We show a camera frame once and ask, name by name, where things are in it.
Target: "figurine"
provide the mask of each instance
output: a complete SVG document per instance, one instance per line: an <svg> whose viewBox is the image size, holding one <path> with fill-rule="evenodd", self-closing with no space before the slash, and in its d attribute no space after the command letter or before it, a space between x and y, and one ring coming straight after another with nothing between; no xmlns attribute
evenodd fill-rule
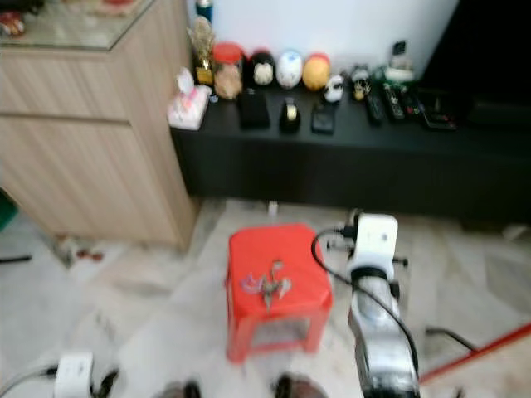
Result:
<svg viewBox="0 0 531 398"><path fill-rule="evenodd" d="M317 91L322 89L329 79L330 61L322 53L314 53L309 56L304 64L302 81L309 90Z"/></svg>
<svg viewBox="0 0 531 398"><path fill-rule="evenodd" d="M324 99L330 103L336 103L343 97L344 78L341 75L332 76L324 87Z"/></svg>
<svg viewBox="0 0 531 398"><path fill-rule="evenodd" d="M302 76L302 56L295 51L286 51L276 62L276 80L283 89L292 89Z"/></svg>
<svg viewBox="0 0 531 398"><path fill-rule="evenodd" d="M370 75L367 64L356 64L350 74L350 80L354 86L354 98L361 101L371 91Z"/></svg>
<svg viewBox="0 0 531 398"><path fill-rule="evenodd" d="M255 52L251 59L252 79L257 85L270 85L275 77L275 59L268 51Z"/></svg>

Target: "glass tabletop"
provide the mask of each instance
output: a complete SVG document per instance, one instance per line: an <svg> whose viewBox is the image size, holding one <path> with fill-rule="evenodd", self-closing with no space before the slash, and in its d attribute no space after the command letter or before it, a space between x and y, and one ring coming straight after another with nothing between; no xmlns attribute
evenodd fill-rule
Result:
<svg viewBox="0 0 531 398"><path fill-rule="evenodd" d="M2 36L0 45L108 51L153 2L136 0L121 12L103 0L47 2L38 15L25 16L24 34ZM120 15L103 15L112 12Z"/></svg>

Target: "black figurine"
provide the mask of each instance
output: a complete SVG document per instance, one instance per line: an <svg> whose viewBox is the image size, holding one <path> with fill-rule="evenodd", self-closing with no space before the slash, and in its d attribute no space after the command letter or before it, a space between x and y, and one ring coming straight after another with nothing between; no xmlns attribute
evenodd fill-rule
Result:
<svg viewBox="0 0 531 398"><path fill-rule="evenodd" d="M256 85L270 85L275 77L275 59L268 51L255 52L249 60Z"/></svg>
<svg viewBox="0 0 531 398"><path fill-rule="evenodd" d="M293 98L286 98L280 113L280 131L294 133L300 127L300 112Z"/></svg>

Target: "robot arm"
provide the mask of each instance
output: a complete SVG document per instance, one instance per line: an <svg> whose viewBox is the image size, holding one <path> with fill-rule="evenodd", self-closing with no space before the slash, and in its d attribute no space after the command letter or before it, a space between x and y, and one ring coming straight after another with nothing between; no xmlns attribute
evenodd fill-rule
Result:
<svg viewBox="0 0 531 398"><path fill-rule="evenodd" d="M350 280L327 269L315 254L314 244L312 252L321 267L353 286L348 325L356 337L355 359L363 394L365 398L420 398L417 353L391 288L397 220L362 214L355 224L334 230L356 243L347 264Z"/></svg>

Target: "black remote control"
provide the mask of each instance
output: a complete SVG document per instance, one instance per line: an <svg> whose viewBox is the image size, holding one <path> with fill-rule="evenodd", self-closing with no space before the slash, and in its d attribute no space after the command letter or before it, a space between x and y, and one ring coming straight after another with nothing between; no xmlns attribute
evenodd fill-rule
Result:
<svg viewBox="0 0 531 398"><path fill-rule="evenodd" d="M417 97L408 89L403 88L400 91L400 100L409 119L418 119L421 116L421 109L418 105Z"/></svg>
<svg viewBox="0 0 531 398"><path fill-rule="evenodd" d="M379 126L383 123L383 109L380 97L374 92L369 93L365 97L365 105L367 106L367 116L369 122Z"/></svg>
<svg viewBox="0 0 531 398"><path fill-rule="evenodd" d="M406 118L406 115L404 114L404 111L400 106L397 93L395 93L395 90L393 90L392 87L387 83L383 85L383 95L385 96L385 100L387 102L387 111L391 120L404 120Z"/></svg>

